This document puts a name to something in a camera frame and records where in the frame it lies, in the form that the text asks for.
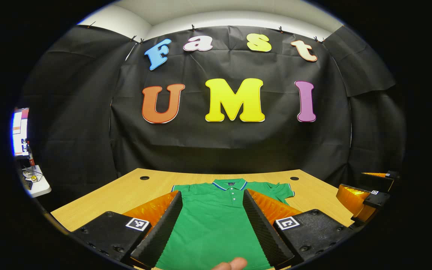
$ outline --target green polo shirt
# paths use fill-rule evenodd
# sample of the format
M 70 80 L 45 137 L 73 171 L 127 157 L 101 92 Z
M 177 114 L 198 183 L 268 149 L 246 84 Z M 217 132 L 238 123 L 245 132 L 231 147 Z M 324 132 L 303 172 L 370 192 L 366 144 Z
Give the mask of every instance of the green polo shirt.
M 271 268 L 242 205 L 252 189 L 287 204 L 294 196 L 288 183 L 244 179 L 173 186 L 181 191 L 183 208 L 156 267 L 163 270 L 210 270 L 235 257 L 247 259 L 245 270 Z

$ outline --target purple letter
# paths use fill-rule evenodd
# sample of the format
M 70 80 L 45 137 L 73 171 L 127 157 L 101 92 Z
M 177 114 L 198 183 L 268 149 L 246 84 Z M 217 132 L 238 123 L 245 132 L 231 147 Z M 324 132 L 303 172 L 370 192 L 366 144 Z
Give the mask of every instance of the purple letter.
M 314 122 L 316 115 L 312 112 L 312 95 L 311 90 L 314 88 L 309 82 L 296 81 L 296 87 L 300 90 L 300 114 L 298 114 L 298 121 L 300 122 Z

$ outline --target white ceiling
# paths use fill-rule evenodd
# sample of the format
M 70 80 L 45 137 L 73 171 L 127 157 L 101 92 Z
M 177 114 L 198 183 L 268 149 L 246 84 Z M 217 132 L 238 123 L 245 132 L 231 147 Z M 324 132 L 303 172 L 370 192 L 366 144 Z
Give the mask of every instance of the white ceiling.
M 153 26 L 201 12 L 257 11 L 301 20 L 331 32 L 341 27 L 336 18 L 302 0 L 120 0 L 113 5 L 135 13 Z

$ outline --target white wall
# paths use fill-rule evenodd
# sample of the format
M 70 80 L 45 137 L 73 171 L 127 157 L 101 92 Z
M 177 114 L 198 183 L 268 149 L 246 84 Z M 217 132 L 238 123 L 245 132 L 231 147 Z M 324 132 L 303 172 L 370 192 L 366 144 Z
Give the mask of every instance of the white wall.
M 151 28 L 151 25 L 138 15 L 115 5 L 101 8 L 78 24 L 90 25 L 94 21 L 96 22 L 93 26 L 109 29 L 129 38 L 137 35 L 136 41 L 139 41 L 140 38 L 146 39 L 145 36 Z
M 331 34 L 331 32 L 313 24 L 281 15 L 234 10 L 204 12 L 169 20 L 152 26 L 144 39 L 191 29 L 191 24 L 194 24 L 195 28 L 208 26 L 258 26 L 269 29 L 279 29 L 279 26 L 281 26 L 283 31 L 307 36 L 309 38 L 317 36 L 319 40 L 327 38 Z

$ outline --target black fabric curtain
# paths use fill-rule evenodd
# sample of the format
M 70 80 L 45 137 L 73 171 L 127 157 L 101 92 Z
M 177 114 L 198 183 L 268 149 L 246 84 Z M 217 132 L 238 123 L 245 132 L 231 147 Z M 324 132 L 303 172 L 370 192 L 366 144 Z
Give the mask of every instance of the black fabric curtain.
M 250 33 L 266 35 L 271 51 L 251 51 Z M 184 51 L 192 36 L 211 36 L 213 48 Z M 168 60 L 149 70 L 144 53 L 166 38 L 171 39 Z M 290 45 L 297 40 L 312 46 L 316 62 Z M 205 83 L 215 78 L 225 79 L 234 92 L 247 78 L 261 79 L 265 120 L 247 123 L 226 116 L 207 122 Z M 295 81 L 314 85 L 312 123 L 297 119 Z M 168 109 L 170 84 L 185 85 L 178 115 L 165 124 L 147 122 L 142 90 L 163 88 L 156 103 L 162 113 Z M 355 184 L 361 172 L 398 170 L 405 120 L 394 85 L 377 53 L 347 27 L 323 43 L 267 28 L 216 26 L 139 44 L 105 29 L 76 26 L 34 68 L 21 107 L 30 108 L 29 140 L 53 188 L 41 200 L 56 208 L 136 168 L 185 173 L 302 169 L 334 186 Z

